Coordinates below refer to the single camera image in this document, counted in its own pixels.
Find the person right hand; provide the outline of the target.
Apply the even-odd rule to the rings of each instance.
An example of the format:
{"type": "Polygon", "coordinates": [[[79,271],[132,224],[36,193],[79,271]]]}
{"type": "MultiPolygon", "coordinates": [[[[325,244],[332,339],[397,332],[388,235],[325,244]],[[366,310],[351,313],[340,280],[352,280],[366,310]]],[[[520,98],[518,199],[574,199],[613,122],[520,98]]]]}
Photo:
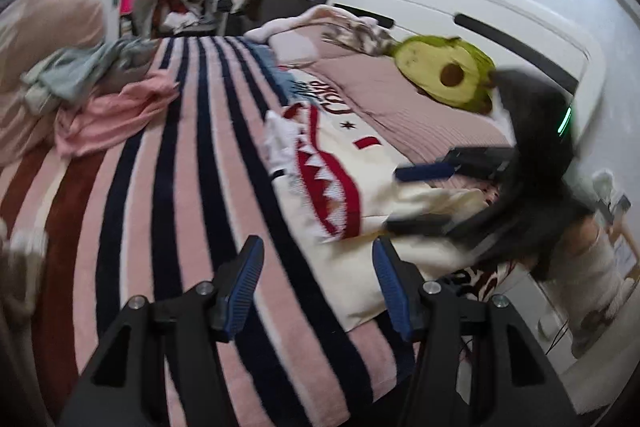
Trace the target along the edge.
{"type": "Polygon", "coordinates": [[[564,251],[570,256],[580,256],[597,243],[600,227],[595,217],[575,222],[563,234],[564,251]]]}

